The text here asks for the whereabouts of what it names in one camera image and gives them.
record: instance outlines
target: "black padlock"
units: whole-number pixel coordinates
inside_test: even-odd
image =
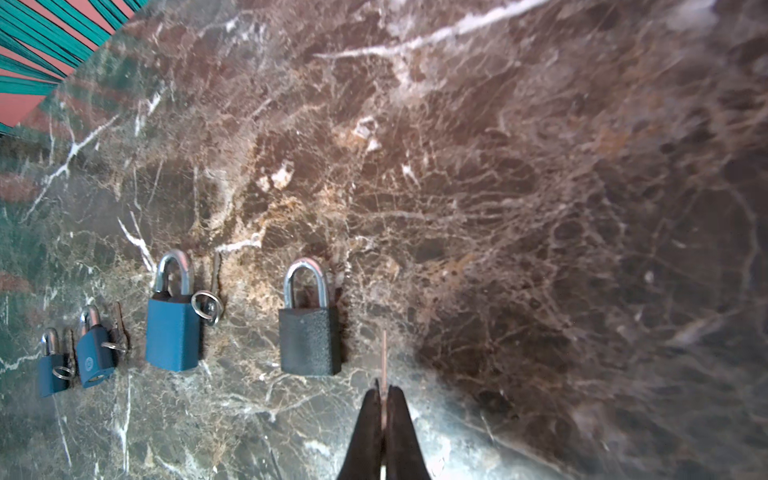
[[[307,268],[317,279],[319,308],[293,308],[293,274]],[[291,264],[283,282],[286,307],[280,310],[280,366],[285,373],[328,376],[341,371],[339,311],[329,305],[326,278],[311,258]]]

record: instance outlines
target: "padlock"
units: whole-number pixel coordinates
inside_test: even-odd
[[[109,347],[109,333],[101,325],[95,305],[88,305],[80,315],[80,340],[75,351],[78,354],[78,372],[84,389],[105,381],[114,372],[114,357]]]
[[[315,274],[319,308],[293,308],[293,274],[307,268]],[[283,282],[285,308],[281,309],[280,366],[285,373],[327,376],[341,371],[339,311],[329,305],[323,269],[311,258],[291,264]]]
[[[40,343],[43,345],[43,357],[38,363],[38,388],[40,398],[43,399],[66,390],[69,386],[68,374],[71,372],[65,366],[64,354],[59,349],[56,329],[45,329]]]
[[[181,292],[171,296],[165,272],[175,260],[181,272]],[[197,366],[200,317],[192,306],[192,261],[181,250],[166,253],[157,265],[154,294],[147,305],[147,361],[161,369],[181,372]]]

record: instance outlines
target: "textured black padlock body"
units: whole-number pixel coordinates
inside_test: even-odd
[[[168,293],[168,290],[164,290],[162,292],[155,292],[150,297],[152,300],[160,300],[161,302],[168,302],[168,303],[189,303],[192,301],[191,295],[177,295],[177,296],[170,296],[170,293]]]
[[[336,307],[281,309],[278,317],[280,366],[285,373],[328,376],[341,371]]]

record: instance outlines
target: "padlock body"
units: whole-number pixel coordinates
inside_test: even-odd
[[[147,305],[147,361],[157,368],[181,372],[197,366],[200,317],[189,295],[155,295]]]
[[[38,363],[38,388],[42,399],[67,389],[69,382],[53,374],[53,369],[57,366],[64,366],[64,356],[60,353],[46,355]]]
[[[78,353],[78,373],[84,389],[105,381],[114,371],[112,350],[101,346],[104,342],[109,342],[107,329],[94,325],[75,347]]]
[[[341,371],[336,307],[281,309],[278,318],[280,366],[285,373],[328,376]]]

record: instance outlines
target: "striped fabric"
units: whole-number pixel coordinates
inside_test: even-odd
[[[128,20],[112,0],[88,1],[115,30]],[[66,0],[36,2],[97,47],[110,37],[109,32]],[[138,11],[147,2],[148,0],[124,0],[125,5],[133,12]],[[35,50],[72,68],[87,60],[94,51],[91,46],[29,7],[27,3],[21,0],[0,0],[0,47],[7,48],[39,68],[0,53],[0,69],[23,77],[3,75],[0,71],[0,93],[47,95],[66,75]],[[9,131],[8,125],[0,123],[0,134]]]

